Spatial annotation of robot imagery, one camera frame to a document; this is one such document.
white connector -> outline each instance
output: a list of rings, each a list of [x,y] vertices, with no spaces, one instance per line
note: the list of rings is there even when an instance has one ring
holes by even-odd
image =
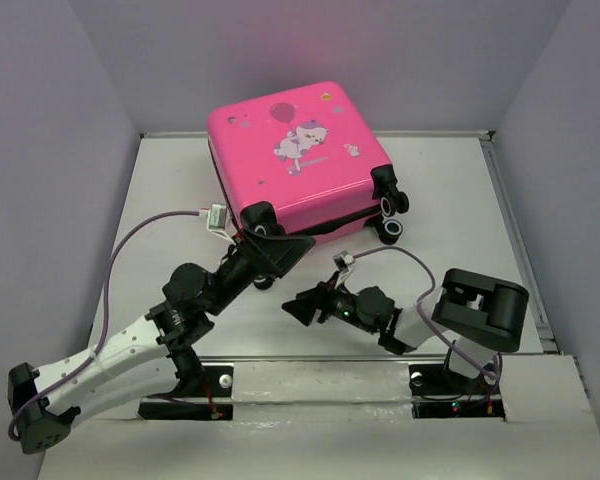
[[[344,283],[344,281],[353,273],[354,264],[356,259],[346,250],[340,252],[333,257],[333,262],[338,267],[338,280],[336,281],[335,288],[338,288]]]
[[[210,208],[200,209],[200,216],[206,219],[206,229],[208,232],[223,240],[227,240],[229,243],[234,243],[231,235],[227,233],[230,214],[226,205],[213,203]]]

unicorn sticker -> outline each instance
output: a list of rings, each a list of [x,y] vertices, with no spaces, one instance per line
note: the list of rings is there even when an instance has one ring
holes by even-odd
[[[302,123],[295,129],[287,132],[287,136],[276,145],[273,153],[281,161],[285,161],[287,158],[293,160],[295,170],[300,172],[302,165],[300,159],[309,153],[312,147],[322,145],[328,133],[329,130],[316,120]]]

pink suitcase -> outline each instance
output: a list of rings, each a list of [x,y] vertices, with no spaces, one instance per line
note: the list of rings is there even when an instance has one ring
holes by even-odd
[[[336,83],[227,105],[209,147],[236,227],[324,242],[373,226],[386,244],[409,209],[391,160]]]

white tabletop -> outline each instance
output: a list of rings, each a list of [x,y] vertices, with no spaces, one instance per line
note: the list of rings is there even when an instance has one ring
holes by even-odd
[[[600,435],[569,357],[506,357],[506,422],[411,418],[398,362],[245,363],[233,421],[90,420],[46,453],[39,480],[600,480]],[[253,392],[276,404],[245,404]]]
[[[438,280],[453,267],[521,283],[521,275],[494,187],[476,138],[386,137],[399,186],[411,210],[399,216],[404,233],[398,245],[421,257]],[[199,209],[223,203],[206,138],[143,139],[117,234],[167,210]],[[280,309],[295,294],[326,280],[335,270],[331,257],[379,245],[364,231],[316,247],[267,292],[250,287],[216,320],[215,329],[195,344],[201,357],[371,357],[385,355],[377,338],[332,320],[310,328]],[[115,266],[111,291],[112,331],[124,328],[163,300],[161,288],[185,262],[215,270],[228,243],[206,233],[195,218],[170,218],[141,231]],[[410,306],[428,287],[425,273],[406,256],[383,252],[359,261],[347,285],[355,290],[377,284]],[[98,308],[92,343],[100,334]],[[418,354],[444,353],[437,339]],[[533,312],[527,315],[521,353],[541,352]]]

gray wall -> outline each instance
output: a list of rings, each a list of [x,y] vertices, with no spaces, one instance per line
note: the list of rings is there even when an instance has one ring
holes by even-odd
[[[600,425],[600,0],[572,2],[496,145],[551,324],[581,361]]]
[[[568,0],[70,0],[142,132],[331,79],[376,129],[495,129]]]
[[[66,0],[0,0],[0,480],[7,372],[86,340],[138,137]]]

